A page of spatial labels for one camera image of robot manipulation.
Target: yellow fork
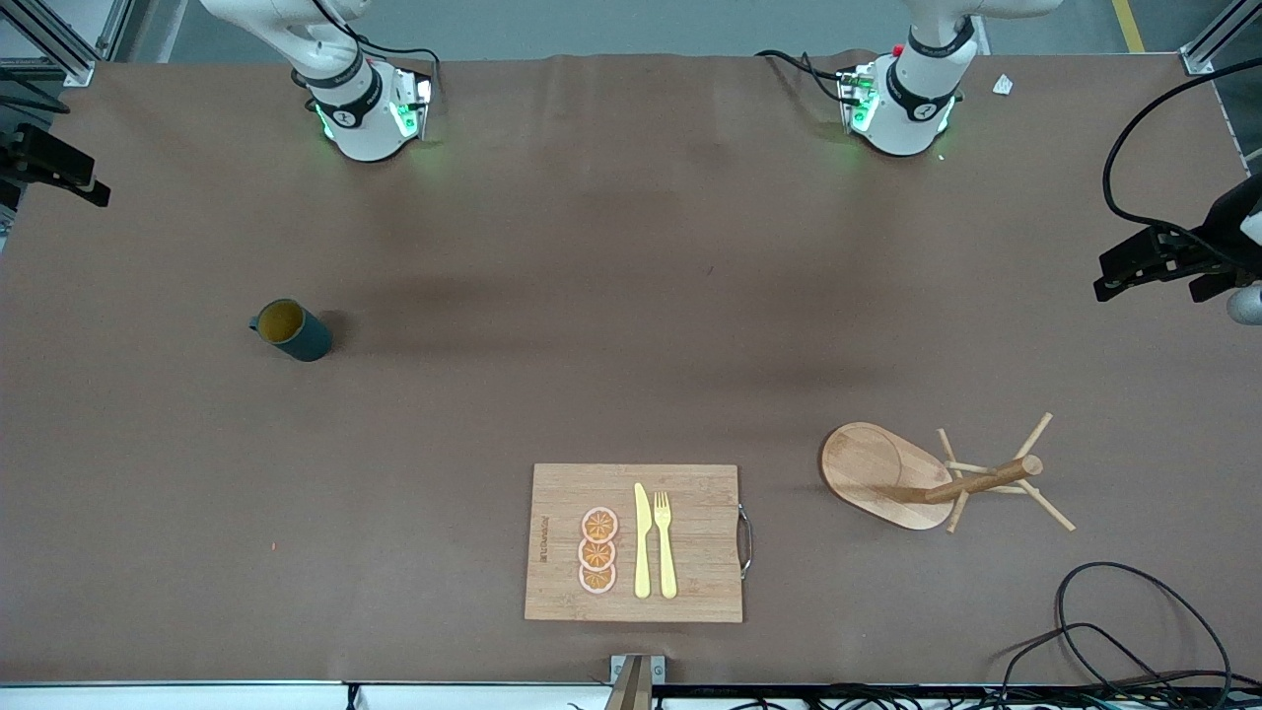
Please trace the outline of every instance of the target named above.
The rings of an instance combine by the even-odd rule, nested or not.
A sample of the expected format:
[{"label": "yellow fork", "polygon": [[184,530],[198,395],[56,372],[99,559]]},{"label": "yellow fork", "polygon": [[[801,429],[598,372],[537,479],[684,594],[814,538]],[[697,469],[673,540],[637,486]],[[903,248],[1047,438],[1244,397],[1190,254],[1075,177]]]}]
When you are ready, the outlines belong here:
[{"label": "yellow fork", "polygon": [[652,494],[652,522],[658,525],[661,551],[661,595],[674,599],[679,594],[675,581],[675,556],[670,554],[670,497],[663,493]]}]

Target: teal mug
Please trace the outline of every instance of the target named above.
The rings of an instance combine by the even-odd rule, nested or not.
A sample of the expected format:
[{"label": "teal mug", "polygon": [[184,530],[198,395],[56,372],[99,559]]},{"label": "teal mug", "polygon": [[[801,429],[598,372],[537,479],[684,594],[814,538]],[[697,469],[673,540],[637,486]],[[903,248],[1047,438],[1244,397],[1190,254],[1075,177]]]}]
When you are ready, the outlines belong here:
[{"label": "teal mug", "polygon": [[328,325],[293,298],[273,300],[250,318],[250,329],[269,344],[275,344],[294,361],[310,363],[328,354],[333,333]]}]

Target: tabletop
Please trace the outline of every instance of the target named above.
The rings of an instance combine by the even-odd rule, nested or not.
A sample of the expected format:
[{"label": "tabletop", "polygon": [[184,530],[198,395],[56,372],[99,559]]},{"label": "tabletop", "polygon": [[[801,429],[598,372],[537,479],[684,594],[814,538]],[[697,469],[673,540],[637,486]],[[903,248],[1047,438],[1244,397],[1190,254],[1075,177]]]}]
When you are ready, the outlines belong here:
[{"label": "tabletop", "polygon": [[[766,59],[444,63],[440,140],[379,164],[288,74],[107,64],[67,95],[56,132],[114,199],[33,188],[3,255],[0,678],[586,681],[652,652],[688,682],[994,681],[1098,559],[1262,665],[1262,329],[1180,285],[1092,290],[1136,230],[1100,165],[1175,55],[979,57],[902,159]],[[1243,174],[1201,87],[1116,183],[1199,223]],[[286,295],[326,359],[247,329]],[[1015,496],[911,532],[820,477],[847,422],[989,465],[1045,411],[1074,533]],[[745,622],[525,620],[536,463],[737,465]],[[1127,580],[1069,612],[1215,662]],[[1051,646],[1017,677],[1085,680]]]}]

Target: yellow line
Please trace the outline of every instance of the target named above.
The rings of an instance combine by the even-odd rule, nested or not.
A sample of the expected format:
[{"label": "yellow line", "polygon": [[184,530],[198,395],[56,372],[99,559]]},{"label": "yellow line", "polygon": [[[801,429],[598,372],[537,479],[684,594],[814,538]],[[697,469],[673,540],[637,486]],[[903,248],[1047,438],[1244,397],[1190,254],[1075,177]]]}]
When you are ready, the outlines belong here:
[{"label": "yellow line", "polygon": [[1117,24],[1122,25],[1122,37],[1126,38],[1127,52],[1143,52],[1143,39],[1140,37],[1140,28],[1135,24],[1135,13],[1131,11],[1128,0],[1113,0],[1113,13],[1117,15]]}]

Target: knife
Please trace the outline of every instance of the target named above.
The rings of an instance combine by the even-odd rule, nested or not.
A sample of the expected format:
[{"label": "knife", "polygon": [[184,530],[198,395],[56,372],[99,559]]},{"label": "knife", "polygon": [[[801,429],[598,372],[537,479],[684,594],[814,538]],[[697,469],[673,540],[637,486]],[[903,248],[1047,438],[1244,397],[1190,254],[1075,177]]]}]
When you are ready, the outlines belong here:
[{"label": "knife", "polygon": [[649,531],[652,530],[652,511],[644,486],[635,484],[635,595],[647,599],[649,588]]}]

